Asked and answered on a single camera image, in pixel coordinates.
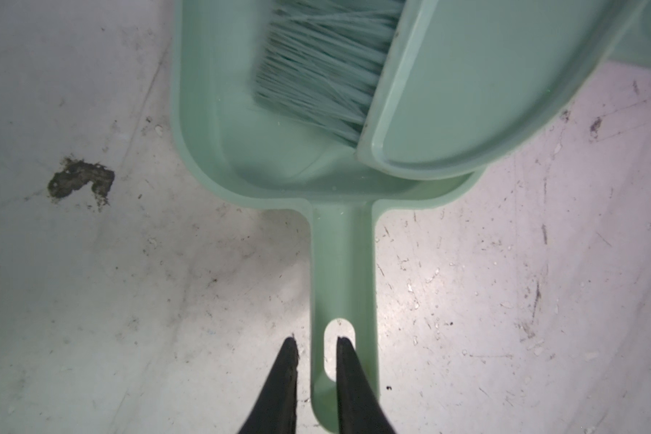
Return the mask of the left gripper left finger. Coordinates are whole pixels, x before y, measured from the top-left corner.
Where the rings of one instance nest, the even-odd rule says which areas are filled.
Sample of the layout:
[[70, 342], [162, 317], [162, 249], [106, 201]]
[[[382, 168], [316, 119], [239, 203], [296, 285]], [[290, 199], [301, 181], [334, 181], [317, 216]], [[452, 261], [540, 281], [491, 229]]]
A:
[[295, 434], [298, 401], [298, 346], [285, 339], [240, 434]]

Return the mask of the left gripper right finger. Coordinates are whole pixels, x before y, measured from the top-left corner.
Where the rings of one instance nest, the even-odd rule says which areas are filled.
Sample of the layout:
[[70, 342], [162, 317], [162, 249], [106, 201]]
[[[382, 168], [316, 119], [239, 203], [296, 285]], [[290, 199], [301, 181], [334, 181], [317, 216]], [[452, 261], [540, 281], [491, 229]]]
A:
[[394, 434], [366, 378], [352, 342], [336, 344], [336, 395], [340, 434]]

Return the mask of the green plastic dustpan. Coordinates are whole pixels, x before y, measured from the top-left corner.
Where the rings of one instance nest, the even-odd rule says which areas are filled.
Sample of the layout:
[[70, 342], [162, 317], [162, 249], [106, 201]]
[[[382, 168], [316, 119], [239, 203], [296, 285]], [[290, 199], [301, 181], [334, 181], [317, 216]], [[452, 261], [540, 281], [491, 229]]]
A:
[[354, 328], [370, 389], [379, 389], [374, 229], [392, 209], [436, 208], [468, 192], [480, 173], [439, 181], [385, 175], [327, 134], [266, 110], [252, 68], [269, 16], [266, 1], [178, 1], [174, 6], [171, 122], [189, 172], [227, 202], [301, 213], [311, 231], [310, 394], [324, 429], [339, 429], [325, 332]]

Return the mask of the green hand brush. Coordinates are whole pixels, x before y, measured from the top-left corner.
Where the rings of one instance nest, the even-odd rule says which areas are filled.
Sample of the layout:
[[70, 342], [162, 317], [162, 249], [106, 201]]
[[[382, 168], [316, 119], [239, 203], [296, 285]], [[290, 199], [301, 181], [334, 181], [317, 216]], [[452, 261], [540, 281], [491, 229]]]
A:
[[427, 181], [518, 148], [608, 59], [651, 68], [651, 1], [275, 1], [253, 86]]

